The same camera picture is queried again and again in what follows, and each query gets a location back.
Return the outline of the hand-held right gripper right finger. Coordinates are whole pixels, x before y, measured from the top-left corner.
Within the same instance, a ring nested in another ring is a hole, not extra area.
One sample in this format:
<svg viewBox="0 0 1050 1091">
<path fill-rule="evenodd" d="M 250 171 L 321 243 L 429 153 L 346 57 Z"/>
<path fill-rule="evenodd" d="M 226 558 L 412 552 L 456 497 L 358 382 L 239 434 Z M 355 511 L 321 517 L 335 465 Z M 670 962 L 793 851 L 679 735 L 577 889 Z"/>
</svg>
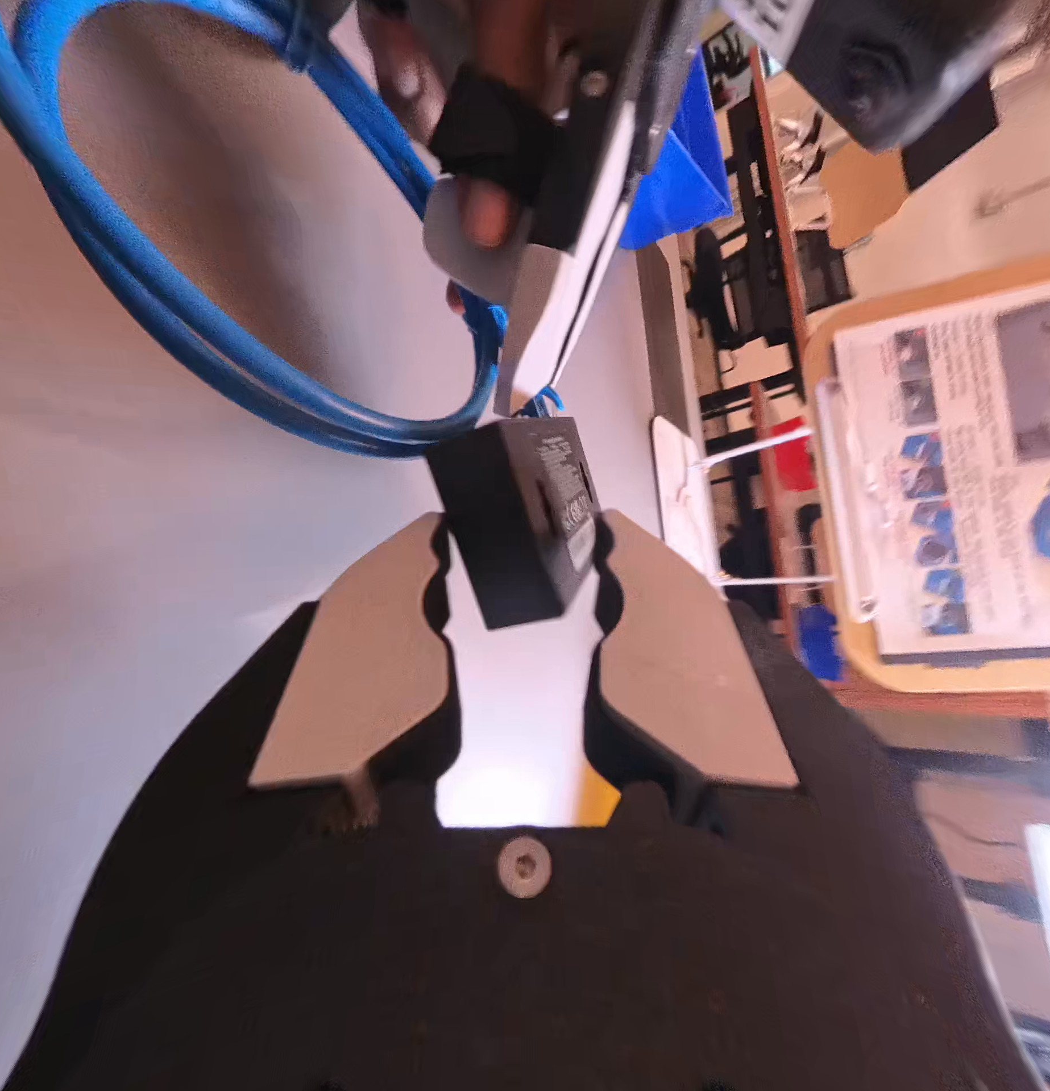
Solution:
<svg viewBox="0 0 1050 1091">
<path fill-rule="evenodd" d="M 619 511 L 598 517 L 584 745 L 615 789 L 794 789 L 799 776 L 728 603 Z"/>
</svg>

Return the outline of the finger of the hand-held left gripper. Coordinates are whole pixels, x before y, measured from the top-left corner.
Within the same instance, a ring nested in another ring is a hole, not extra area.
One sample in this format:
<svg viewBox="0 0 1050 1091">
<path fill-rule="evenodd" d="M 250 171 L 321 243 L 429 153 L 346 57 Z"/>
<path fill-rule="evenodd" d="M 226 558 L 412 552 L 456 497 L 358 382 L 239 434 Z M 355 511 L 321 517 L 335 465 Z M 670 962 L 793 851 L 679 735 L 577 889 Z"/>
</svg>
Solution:
<svg viewBox="0 0 1050 1091">
<path fill-rule="evenodd" d="M 482 249 L 460 225 L 460 180 L 442 173 L 423 213 L 423 247 L 462 292 L 505 312 L 493 413 L 520 413 L 553 388 L 574 352 L 639 184 L 633 101 L 572 101 L 554 129 L 530 209 L 505 243 Z"/>
</svg>

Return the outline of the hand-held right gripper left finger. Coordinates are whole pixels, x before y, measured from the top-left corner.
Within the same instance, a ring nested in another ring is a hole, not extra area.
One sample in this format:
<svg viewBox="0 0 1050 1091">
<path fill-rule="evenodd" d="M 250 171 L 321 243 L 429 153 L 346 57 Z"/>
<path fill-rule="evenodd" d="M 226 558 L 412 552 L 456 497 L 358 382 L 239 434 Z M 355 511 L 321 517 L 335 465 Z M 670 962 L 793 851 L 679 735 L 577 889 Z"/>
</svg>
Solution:
<svg viewBox="0 0 1050 1091">
<path fill-rule="evenodd" d="M 247 783 L 341 782 L 450 710 L 448 529 L 426 513 L 355 561 L 318 601 Z"/>
</svg>

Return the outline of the black network adapter box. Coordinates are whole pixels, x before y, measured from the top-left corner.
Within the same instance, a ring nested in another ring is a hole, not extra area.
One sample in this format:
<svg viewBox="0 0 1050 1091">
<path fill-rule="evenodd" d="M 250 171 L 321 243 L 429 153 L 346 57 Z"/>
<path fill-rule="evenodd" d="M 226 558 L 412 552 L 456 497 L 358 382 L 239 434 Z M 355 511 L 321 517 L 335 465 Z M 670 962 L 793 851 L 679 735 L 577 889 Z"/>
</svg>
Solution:
<svg viewBox="0 0 1050 1091">
<path fill-rule="evenodd" d="M 575 420 L 496 419 L 425 461 L 485 626 L 561 618 L 594 565 L 600 511 Z"/>
</svg>

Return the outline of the person's left hand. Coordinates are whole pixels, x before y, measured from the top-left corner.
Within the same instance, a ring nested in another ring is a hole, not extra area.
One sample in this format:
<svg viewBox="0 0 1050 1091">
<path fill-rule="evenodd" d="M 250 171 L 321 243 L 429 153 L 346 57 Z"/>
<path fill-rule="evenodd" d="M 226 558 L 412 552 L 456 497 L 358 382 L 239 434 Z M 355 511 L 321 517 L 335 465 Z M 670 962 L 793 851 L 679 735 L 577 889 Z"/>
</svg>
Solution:
<svg viewBox="0 0 1050 1091">
<path fill-rule="evenodd" d="M 472 65 L 484 76 L 516 89 L 533 107 L 545 103 L 554 62 L 554 2 L 457 2 L 472 33 Z M 370 50 L 381 99 L 409 136 L 426 146 L 446 101 L 446 86 L 430 48 L 406 15 L 385 14 L 359 2 L 359 26 Z M 518 204 L 487 180 L 458 184 L 463 233 L 485 250 L 508 241 Z"/>
</svg>

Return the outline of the small blue object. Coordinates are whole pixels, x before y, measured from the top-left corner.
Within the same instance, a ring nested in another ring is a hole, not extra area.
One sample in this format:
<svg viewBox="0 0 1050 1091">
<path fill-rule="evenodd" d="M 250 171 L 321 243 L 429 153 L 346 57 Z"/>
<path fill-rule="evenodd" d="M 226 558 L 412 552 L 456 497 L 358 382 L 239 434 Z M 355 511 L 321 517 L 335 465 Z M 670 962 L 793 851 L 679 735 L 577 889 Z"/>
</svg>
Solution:
<svg viewBox="0 0 1050 1091">
<path fill-rule="evenodd" d="M 796 610 L 795 623 L 806 669 L 823 682 L 842 682 L 845 663 L 838 647 L 836 614 L 821 602 L 812 603 Z"/>
</svg>

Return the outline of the blue plastic bin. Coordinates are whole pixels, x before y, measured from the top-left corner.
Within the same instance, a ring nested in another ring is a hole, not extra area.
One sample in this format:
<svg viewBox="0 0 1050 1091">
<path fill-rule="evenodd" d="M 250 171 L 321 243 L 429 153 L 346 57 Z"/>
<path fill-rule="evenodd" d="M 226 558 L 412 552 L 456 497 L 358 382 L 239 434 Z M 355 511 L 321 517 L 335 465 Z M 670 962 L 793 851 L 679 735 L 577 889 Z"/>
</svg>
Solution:
<svg viewBox="0 0 1050 1091">
<path fill-rule="evenodd" d="M 641 250 L 732 212 L 708 74 L 699 51 L 657 161 L 641 179 L 619 245 Z"/>
</svg>

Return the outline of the black office chair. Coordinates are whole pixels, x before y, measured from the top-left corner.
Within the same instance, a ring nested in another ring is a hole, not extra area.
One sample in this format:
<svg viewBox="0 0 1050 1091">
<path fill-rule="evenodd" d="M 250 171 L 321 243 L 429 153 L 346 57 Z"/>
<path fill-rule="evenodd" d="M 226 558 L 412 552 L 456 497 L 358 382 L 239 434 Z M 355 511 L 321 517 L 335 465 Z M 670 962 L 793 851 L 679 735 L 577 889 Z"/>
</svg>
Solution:
<svg viewBox="0 0 1050 1091">
<path fill-rule="evenodd" d="M 765 89 L 754 84 L 723 111 L 729 136 L 724 179 L 736 197 L 733 228 L 700 228 L 685 269 L 685 301 L 721 352 L 763 341 L 799 365 L 807 317 L 852 296 L 845 252 L 832 245 L 824 216 L 799 225 L 801 193 L 785 176 L 781 136 Z"/>
</svg>

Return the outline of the red object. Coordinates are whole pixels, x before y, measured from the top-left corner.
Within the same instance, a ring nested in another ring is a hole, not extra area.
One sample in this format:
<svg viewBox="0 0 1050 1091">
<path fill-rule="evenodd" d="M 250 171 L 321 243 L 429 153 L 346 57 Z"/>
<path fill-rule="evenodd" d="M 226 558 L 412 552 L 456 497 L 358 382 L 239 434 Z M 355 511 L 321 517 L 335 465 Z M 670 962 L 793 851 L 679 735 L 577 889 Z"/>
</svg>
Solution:
<svg viewBox="0 0 1050 1091">
<path fill-rule="evenodd" d="M 799 494 L 818 489 L 811 437 L 807 434 L 775 445 L 775 472 L 781 490 Z"/>
</svg>

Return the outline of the printed sheet in clear stand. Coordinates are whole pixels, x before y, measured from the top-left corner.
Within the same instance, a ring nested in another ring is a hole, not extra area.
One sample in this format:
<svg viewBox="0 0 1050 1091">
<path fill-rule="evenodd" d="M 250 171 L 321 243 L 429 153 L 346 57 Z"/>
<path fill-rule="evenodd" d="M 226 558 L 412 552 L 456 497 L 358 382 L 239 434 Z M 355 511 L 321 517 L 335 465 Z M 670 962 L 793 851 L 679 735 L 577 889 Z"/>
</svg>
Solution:
<svg viewBox="0 0 1050 1091">
<path fill-rule="evenodd" d="M 842 328 L 818 394 L 878 657 L 1050 658 L 1050 280 Z"/>
</svg>

